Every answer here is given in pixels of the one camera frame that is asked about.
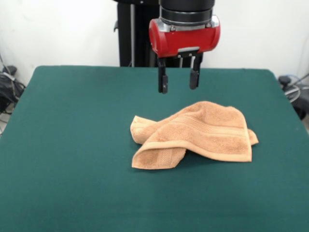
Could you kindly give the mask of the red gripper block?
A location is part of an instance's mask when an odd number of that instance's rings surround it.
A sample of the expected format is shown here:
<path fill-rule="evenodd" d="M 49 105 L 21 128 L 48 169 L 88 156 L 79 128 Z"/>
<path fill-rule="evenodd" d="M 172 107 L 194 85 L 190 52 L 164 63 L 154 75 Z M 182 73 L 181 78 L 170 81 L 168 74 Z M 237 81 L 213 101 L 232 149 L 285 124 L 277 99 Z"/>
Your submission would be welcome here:
<path fill-rule="evenodd" d="M 166 74 L 167 57 L 177 57 L 183 53 L 204 53 L 213 50 L 220 39 L 221 27 L 219 18 L 212 16 L 211 21 L 198 26 L 174 26 L 166 24 L 160 18 L 152 19 L 149 25 L 149 37 L 153 51 L 159 57 L 158 64 L 158 91 L 168 92 L 168 76 Z M 202 54 L 195 56 L 190 72 L 191 89 L 199 85 L 200 66 Z"/>

